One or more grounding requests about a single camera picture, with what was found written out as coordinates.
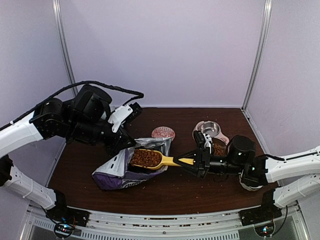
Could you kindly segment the brown pet food kibble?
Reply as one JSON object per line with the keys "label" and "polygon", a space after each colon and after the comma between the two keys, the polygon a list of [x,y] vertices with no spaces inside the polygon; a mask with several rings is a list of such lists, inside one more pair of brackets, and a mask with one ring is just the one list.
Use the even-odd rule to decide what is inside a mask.
{"label": "brown pet food kibble", "polygon": [[142,167],[156,167],[161,160],[162,155],[154,150],[135,149],[130,164]]}

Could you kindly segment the yellow plastic scoop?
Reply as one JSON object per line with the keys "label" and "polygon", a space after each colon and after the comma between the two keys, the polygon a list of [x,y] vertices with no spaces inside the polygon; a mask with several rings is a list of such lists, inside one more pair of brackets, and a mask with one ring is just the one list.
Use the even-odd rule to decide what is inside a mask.
{"label": "yellow plastic scoop", "polygon": [[165,156],[160,151],[141,148],[134,150],[129,164],[133,167],[139,167],[148,170],[159,170],[164,166],[181,166],[180,164],[174,163],[173,157]]}

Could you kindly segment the purple pet food bag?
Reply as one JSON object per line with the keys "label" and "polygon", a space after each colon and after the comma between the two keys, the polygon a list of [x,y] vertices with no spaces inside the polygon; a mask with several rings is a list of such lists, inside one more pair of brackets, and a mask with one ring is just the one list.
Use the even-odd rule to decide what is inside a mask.
{"label": "purple pet food bag", "polygon": [[92,174],[92,179],[103,191],[120,190],[139,185],[152,179],[168,168],[161,167],[158,170],[149,170],[143,167],[135,167],[130,164],[135,149],[147,149],[161,152],[168,156],[172,138],[137,138],[136,145],[121,150],[116,156],[99,166]]}

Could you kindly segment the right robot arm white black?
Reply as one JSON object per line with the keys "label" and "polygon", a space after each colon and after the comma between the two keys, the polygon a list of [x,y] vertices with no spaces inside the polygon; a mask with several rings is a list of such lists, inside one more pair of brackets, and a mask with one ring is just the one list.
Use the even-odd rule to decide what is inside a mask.
{"label": "right robot arm white black", "polygon": [[197,148],[175,157],[173,162],[189,173],[204,178],[207,174],[238,175],[242,187],[256,191],[282,179],[298,177],[294,182],[263,195],[262,206],[256,210],[259,220],[268,220],[276,208],[302,199],[320,189],[320,148],[286,156],[256,155],[256,144],[248,137],[234,136],[224,156],[216,155],[213,146],[196,131]]}

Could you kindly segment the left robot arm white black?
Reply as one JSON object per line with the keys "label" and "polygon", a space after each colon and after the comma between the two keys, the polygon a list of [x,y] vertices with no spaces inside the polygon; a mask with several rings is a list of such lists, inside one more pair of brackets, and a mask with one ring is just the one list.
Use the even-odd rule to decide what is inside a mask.
{"label": "left robot arm white black", "polygon": [[64,194],[25,176],[9,154],[30,143],[58,136],[67,143],[102,143],[107,153],[114,156],[136,144],[124,124],[142,112],[138,99],[144,97],[143,93],[130,90],[131,98],[112,109],[107,90],[126,93],[125,88],[94,80],[81,81],[79,86],[74,98],[62,101],[54,93],[0,129],[0,184],[37,203],[61,222],[72,218]]}

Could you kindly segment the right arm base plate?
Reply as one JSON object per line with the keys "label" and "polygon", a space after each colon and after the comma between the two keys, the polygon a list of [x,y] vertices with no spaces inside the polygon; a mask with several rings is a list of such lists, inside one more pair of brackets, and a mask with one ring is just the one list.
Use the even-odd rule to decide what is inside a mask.
{"label": "right arm base plate", "polygon": [[271,221],[282,216],[282,210],[277,207],[255,207],[238,212],[242,226],[255,225]]}

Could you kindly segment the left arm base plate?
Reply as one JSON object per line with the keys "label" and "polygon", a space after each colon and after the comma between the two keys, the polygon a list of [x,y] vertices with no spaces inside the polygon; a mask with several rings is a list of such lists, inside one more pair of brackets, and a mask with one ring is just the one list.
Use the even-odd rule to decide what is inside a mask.
{"label": "left arm base plate", "polygon": [[90,213],[86,210],[72,207],[57,207],[52,209],[43,209],[47,218],[54,224],[67,224],[71,227],[86,227]]}

